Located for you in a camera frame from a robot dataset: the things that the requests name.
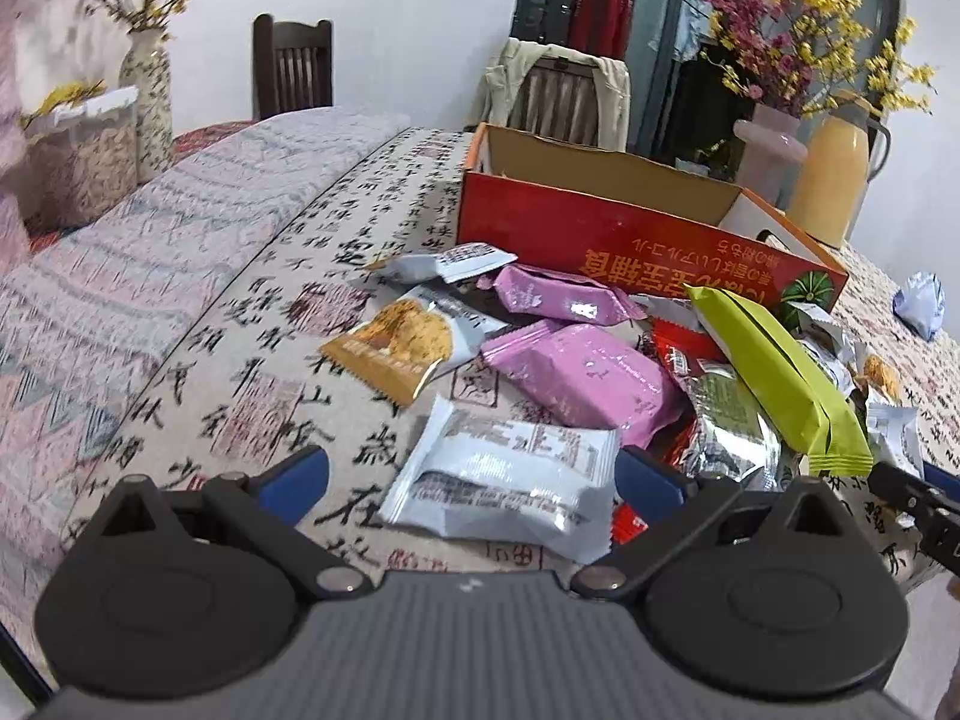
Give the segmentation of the yellow and red flower branches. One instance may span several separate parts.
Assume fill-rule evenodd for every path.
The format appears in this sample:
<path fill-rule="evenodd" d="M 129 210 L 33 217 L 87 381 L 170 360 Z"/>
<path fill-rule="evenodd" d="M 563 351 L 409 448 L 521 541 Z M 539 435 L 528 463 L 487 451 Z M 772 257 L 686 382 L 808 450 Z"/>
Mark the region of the yellow and red flower branches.
<path fill-rule="evenodd" d="M 918 23 L 903 16 L 889 36 L 867 23 L 866 0 L 680 0 L 693 11 L 698 103 L 763 104 L 798 121 L 837 110 L 861 93 L 884 115 L 932 112 L 935 70 L 901 49 Z"/>

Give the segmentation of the green snack bar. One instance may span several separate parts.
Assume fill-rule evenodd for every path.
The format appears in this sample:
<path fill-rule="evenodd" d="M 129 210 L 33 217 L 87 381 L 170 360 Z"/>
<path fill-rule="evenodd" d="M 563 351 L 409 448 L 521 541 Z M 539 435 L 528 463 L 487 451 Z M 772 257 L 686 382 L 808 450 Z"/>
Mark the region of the green snack bar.
<path fill-rule="evenodd" d="M 708 335 L 814 476 L 865 478 L 874 457 L 846 397 L 770 310 L 727 289 L 686 295 Z"/>

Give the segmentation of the beige jacket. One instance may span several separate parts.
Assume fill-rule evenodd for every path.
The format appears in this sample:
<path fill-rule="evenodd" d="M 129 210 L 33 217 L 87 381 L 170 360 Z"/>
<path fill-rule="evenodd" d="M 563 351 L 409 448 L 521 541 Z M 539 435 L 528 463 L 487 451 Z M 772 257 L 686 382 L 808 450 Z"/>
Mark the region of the beige jacket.
<path fill-rule="evenodd" d="M 594 57 L 556 44 L 531 43 L 510 37 L 500 55 L 480 76 L 469 124 L 488 122 L 509 127 L 509 114 L 524 78 L 540 59 L 566 59 L 592 68 L 599 109 L 599 144 L 596 148 L 623 151 L 630 124 L 628 67 L 622 60 Z"/>

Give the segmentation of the silver foil snack packet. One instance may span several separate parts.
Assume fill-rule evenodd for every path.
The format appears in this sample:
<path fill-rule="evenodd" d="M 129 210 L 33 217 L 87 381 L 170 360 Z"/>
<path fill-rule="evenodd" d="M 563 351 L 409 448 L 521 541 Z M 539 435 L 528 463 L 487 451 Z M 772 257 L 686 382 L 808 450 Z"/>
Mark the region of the silver foil snack packet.
<path fill-rule="evenodd" d="M 726 476 L 748 491 L 774 491 L 781 439 L 734 367 L 695 359 L 677 379 L 693 406 L 680 468 L 692 476 Z"/>

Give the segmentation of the pink glass vase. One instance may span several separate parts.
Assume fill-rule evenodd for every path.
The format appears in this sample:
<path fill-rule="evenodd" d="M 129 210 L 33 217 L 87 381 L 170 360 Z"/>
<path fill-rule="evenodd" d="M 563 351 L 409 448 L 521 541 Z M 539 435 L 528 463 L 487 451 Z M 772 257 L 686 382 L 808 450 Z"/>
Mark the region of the pink glass vase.
<path fill-rule="evenodd" d="M 807 160 L 807 146 L 797 138 L 800 120 L 794 115 L 758 103 L 750 119 L 734 124 L 743 144 L 736 183 L 774 205 L 791 166 Z"/>

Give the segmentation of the red orange cardboard box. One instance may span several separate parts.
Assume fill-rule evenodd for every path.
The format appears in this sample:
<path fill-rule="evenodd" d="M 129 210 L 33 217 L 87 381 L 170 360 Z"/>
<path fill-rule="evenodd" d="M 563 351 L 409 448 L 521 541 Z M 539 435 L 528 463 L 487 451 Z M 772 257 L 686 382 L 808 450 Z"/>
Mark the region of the red orange cardboard box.
<path fill-rule="evenodd" d="M 832 309 L 848 281 L 830 252 L 747 188 L 490 124 L 467 151 L 455 238 L 661 298 L 711 286 L 768 309 L 789 299 Z"/>

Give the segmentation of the floral ceramic vase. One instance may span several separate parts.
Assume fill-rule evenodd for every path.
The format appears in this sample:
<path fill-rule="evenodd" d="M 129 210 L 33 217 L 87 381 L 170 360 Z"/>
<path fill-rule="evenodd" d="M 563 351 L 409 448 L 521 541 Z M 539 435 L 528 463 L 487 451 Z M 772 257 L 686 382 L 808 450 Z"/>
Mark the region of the floral ceramic vase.
<path fill-rule="evenodd" d="M 119 71 L 119 83 L 137 90 L 135 138 L 140 184 L 155 179 L 172 161 L 171 65 L 163 37 L 160 29 L 132 31 L 130 49 Z"/>

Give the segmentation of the dark wooden chair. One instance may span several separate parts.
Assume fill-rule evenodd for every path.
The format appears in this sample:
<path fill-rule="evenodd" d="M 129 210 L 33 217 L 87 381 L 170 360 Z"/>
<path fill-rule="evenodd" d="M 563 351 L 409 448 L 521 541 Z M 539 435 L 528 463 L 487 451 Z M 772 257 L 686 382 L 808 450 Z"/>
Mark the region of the dark wooden chair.
<path fill-rule="evenodd" d="M 277 21 L 262 13 L 252 23 L 254 112 L 259 121 L 295 110 L 334 105 L 334 25 Z"/>

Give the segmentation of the white grey snack packet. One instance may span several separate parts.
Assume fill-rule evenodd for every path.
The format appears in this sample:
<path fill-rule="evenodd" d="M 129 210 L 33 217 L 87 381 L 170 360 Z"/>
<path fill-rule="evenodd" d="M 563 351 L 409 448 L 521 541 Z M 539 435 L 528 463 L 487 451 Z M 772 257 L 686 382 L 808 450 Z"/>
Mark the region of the white grey snack packet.
<path fill-rule="evenodd" d="M 589 564 L 610 548 L 619 449 L 613 431 L 482 415 L 438 397 L 379 518 Z"/>

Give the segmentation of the patterned folded cloth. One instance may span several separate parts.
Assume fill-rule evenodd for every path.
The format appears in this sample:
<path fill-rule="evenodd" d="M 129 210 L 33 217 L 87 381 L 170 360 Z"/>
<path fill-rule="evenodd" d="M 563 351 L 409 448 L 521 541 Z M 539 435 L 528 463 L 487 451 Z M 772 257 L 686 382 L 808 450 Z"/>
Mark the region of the patterned folded cloth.
<path fill-rule="evenodd" d="M 179 161 L 2 280 L 2 619 L 31 616 L 122 416 L 195 320 L 291 218 L 407 128 L 281 114 Z"/>

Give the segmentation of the large pale pink vase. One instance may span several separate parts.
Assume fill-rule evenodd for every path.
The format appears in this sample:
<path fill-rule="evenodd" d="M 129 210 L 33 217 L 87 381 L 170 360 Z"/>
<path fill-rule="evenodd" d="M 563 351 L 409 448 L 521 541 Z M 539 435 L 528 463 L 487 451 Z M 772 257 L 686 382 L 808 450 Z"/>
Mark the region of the large pale pink vase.
<path fill-rule="evenodd" d="M 2 0 L 0 16 L 0 266 L 6 275 L 29 257 L 29 238 L 10 174 L 25 159 L 26 140 L 20 124 L 21 99 L 16 78 L 16 12 L 18 0 Z"/>

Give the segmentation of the blue white plastic bag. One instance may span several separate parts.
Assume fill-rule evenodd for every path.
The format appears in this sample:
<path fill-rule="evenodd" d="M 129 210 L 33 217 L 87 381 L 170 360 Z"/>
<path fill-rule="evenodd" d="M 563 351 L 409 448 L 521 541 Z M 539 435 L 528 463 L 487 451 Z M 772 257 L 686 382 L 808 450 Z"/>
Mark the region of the blue white plastic bag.
<path fill-rule="evenodd" d="M 939 277 L 932 271 L 913 273 L 893 296 L 892 310 L 919 338 L 934 340 L 946 318 L 946 293 Z"/>

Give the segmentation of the calligraphy tablecloth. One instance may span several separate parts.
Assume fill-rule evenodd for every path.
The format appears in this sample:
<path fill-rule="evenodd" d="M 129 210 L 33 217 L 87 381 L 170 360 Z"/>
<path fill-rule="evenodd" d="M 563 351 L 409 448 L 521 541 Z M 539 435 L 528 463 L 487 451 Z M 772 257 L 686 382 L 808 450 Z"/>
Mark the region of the calligraphy tablecloth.
<path fill-rule="evenodd" d="M 471 362 L 408 410 L 324 359 L 329 337 L 392 299 L 363 268 L 379 255 L 446 249 L 470 138 L 412 128 L 348 172 L 291 221 L 197 320 L 130 406 L 67 518 L 65 548 L 124 476 L 199 489 L 226 472 L 254 476 L 304 445 L 324 447 L 331 483 L 299 522 L 309 538 L 372 578 L 409 571 L 556 571 L 574 566 L 542 546 L 444 541 L 382 528 L 377 511 L 420 433 L 434 394 L 480 413 L 548 421 L 496 372 Z M 958 344 L 916 338 L 892 314 L 896 284 L 845 245 L 850 281 L 835 316 L 898 372 L 919 413 L 924 458 L 958 473 Z M 905 592 L 939 574 L 918 536 L 896 525 L 866 483 L 832 481 Z"/>

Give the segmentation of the clear seed container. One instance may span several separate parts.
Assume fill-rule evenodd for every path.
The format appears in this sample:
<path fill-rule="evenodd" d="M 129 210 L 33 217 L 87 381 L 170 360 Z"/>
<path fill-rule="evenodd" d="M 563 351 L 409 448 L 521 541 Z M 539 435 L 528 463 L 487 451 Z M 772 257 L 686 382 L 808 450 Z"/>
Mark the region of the clear seed container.
<path fill-rule="evenodd" d="M 68 83 L 26 119 L 32 226 L 86 226 L 137 187 L 138 97 L 135 86 Z"/>

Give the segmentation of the pink snack packet large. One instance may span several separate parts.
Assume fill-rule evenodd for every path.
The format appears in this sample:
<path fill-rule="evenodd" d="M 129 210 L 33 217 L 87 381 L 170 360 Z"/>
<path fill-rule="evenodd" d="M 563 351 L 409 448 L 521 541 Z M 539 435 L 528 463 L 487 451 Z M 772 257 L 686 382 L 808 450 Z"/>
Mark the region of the pink snack packet large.
<path fill-rule="evenodd" d="M 565 426 L 607 429 L 623 445 L 646 449 L 685 411 L 662 364 L 597 325 L 540 320 L 485 341 L 480 356 Z"/>

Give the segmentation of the yellow thermos jug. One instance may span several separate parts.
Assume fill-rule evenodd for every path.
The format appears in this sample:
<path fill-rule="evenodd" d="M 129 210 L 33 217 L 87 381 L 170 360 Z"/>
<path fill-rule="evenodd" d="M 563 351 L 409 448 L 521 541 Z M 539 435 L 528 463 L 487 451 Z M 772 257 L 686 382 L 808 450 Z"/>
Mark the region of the yellow thermos jug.
<path fill-rule="evenodd" d="M 807 143 L 788 218 L 821 244 L 841 249 L 869 182 L 884 169 L 892 137 L 866 98 L 842 89 Z"/>

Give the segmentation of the wooden chair with jacket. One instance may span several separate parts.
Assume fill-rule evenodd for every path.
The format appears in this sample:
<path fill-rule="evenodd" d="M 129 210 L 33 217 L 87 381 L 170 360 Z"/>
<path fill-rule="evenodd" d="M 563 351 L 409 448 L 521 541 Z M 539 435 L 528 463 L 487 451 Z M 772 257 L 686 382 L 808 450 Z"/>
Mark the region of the wooden chair with jacket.
<path fill-rule="evenodd" d="M 594 71 L 566 59 L 540 59 L 524 78 L 508 125 L 557 142 L 597 146 Z"/>

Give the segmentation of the pink snack packet small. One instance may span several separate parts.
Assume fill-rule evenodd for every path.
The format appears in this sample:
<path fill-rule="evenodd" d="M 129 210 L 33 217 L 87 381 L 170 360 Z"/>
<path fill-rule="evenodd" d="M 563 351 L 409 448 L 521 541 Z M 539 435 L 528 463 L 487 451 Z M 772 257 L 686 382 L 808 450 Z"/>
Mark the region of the pink snack packet small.
<path fill-rule="evenodd" d="M 477 286 L 493 291 L 513 314 L 601 327 L 646 317 L 646 310 L 620 288 L 535 266 L 503 266 L 494 277 L 478 278 Z"/>

